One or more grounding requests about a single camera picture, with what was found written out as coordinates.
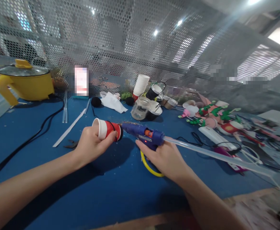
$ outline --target hand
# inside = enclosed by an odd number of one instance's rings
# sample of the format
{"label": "hand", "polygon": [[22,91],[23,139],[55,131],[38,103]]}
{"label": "hand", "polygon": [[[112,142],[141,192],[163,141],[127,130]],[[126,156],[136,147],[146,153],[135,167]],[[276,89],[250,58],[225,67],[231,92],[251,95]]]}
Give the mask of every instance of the hand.
{"label": "hand", "polygon": [[190,173],[194,174],[175,144],[165,141],[156,151],[151,150],[140,140],[136,140],[136,144],[159,171],[174,182],[177,183],[177,180],[190,175]]}
{"label": "hand", "polygon": [[117,131],[111,132],[104,140],[100,140],[98,137],[99,127],[85,127],[78,142],[76,149],[73,151],[73,155],[77,158],[81,166],[93,162],[96,158],[102,155],[108,147],[115,140]]}

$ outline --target floor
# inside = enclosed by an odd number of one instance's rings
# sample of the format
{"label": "floor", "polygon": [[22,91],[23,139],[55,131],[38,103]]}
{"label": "floor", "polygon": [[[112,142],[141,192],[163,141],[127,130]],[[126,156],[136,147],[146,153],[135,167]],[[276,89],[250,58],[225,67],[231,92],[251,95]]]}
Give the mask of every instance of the floor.
{"label": "floor", "polygon": [[[249,229],[280,229],[276,214],[280,211],[280,191],[277,188],[264,189],[224,199],[224,202],[249,226]],[[189,230],[198,229],[191,213],[181,210],[163,213],[96,230]]]}

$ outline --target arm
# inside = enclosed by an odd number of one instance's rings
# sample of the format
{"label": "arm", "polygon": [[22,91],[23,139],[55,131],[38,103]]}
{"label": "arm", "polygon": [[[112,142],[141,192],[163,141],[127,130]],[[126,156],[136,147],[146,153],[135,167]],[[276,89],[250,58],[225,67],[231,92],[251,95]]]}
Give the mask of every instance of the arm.
{"label": "arm", "polygon": [[166,177],[184,190],[192,213],[202,229],[247,229],[185,163],[176,145],[165,142],[155,152],[139,140],[136,144]]}
{"label": "arm", "polygon": [[0,229],[53,183],[104,153],[116,132],[103,141],[99,140],[98,132],[98,127],[84,128],[74,151],[0,183]]}

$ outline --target power strip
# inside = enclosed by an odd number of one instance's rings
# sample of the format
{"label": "power strip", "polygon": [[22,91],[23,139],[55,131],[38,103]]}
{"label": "power strip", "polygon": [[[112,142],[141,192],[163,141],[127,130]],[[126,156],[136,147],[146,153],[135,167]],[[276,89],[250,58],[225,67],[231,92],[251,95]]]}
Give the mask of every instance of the power strip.
{"label": "power strip", "polygon": [[[224,137],[222,137],[220,134],[218,134],[216,131],[214,131],[212,128],[210,128],[209,126],[200,127],[198,130],[202,134],[204,134],[206,137],[208,137],[215,144],[219,144],[221,142],[228,141]],[[222,143],[218,146],[227,147],[230,151],[237,149],[237,147],[234,146],[232,143]]]}

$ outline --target black pom pom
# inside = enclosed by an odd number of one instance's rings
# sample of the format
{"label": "black pom pom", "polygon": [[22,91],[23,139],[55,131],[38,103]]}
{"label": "black pom pom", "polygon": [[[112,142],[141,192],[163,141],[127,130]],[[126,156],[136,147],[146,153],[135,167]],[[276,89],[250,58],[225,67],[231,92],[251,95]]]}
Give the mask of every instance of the black pom pom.
{"label": "black pom pom", "polygon": [[128,97],[128,98],[126,98],[125,102],[127,105],[132,106],[134,104],[135,100],[132,97]]}
{"label": "black pom pom", "polygon": [[102,104],[101,99],[99,99],[98,97],[94,97],[91,99],[91,104],[93,107],[99,107]]}

